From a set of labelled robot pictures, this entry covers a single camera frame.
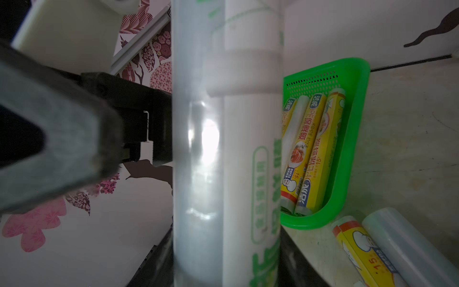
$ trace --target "yellow box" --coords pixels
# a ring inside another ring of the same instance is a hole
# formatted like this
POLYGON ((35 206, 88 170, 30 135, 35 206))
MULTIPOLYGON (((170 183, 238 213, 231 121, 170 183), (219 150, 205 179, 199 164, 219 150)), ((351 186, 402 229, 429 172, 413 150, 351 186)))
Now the yellow box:
POLYGON ((306 168, 295 214, 311 215, 322 208, 338 131, 345 105, 345 91, 334 89, 328 95, 313 151, 306 168))
POLYGON ((408 287, 367 231, 352 216, 332 224, 333 234, 369 287, 408 287))
POLYGON ((321 93, 313 95, 304 113, 280 188, 280 205, 282 210, 286 212, 293 213, 295 209, 301 183, 303 182, 305 166, 313 149, 326 99, 327 97, 321 93))
POLYGON ((297 100, 295 98, 290 98, 285 103, 284 109, 282 110, 282 136, 284 136, 285 131, 287 130, 288 124, 293 114, 293 110, 297 105, 297 100))

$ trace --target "transparent film roll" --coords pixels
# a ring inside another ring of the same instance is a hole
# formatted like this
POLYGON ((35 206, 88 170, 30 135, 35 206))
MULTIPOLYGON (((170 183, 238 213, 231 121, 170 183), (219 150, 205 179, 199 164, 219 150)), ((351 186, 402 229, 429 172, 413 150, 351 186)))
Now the transparent film roll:
POLYGON ((375 211, 362 225, 408 285, 459 286, 458 269, 397 210, 375 211))
POLYGON ((173 0, 174 283, 274 286, 279 0, 173 0))

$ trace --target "dark red leaf pattern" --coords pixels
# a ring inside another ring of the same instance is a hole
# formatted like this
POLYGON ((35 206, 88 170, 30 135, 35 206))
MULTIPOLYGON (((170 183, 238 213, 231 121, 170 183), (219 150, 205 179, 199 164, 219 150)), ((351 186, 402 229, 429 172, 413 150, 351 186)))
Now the dark red leaf pattern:
POLYGON ((128 63, 126 68, 121 72, 121 77, 125 80, 135 82, 135 73, 134 69, 132 69, 131 63, 128 63))
POLYGON ((132 63, 136 64, 137 66, 139 66, 139 62, 140 62, 140 54, 137 54, 135 55, 135 57, 132 59, 132 63))
POLYGON ((91 215, 91 206, 89 203, 89 197, 86 193, 78 191, 76 194, 71 195, 67 194, 65 199, 75 207, 85 210, 89 215, 91 215))
POLYGON ((112 178, 101 182, 101 193, 113 193, 116 187, 116 181, 119 179, 119 174, 114 175, 112 178))
POLYGON ((121 38, 121 48, 123 48, 128 42, 125 39, 123 39, 121 36, 120 38, 121 38))
POLYGON ((155 66, 155 56, 153 53, 154 51, 148 42, 148 44, 142 49, 142 60, 144 61, 145 67, 149 72, 151 72, 155 66))
POLYGON ((161 55, 166 59, 171 56, 171 48, 168 45, 161 45, 161 55))

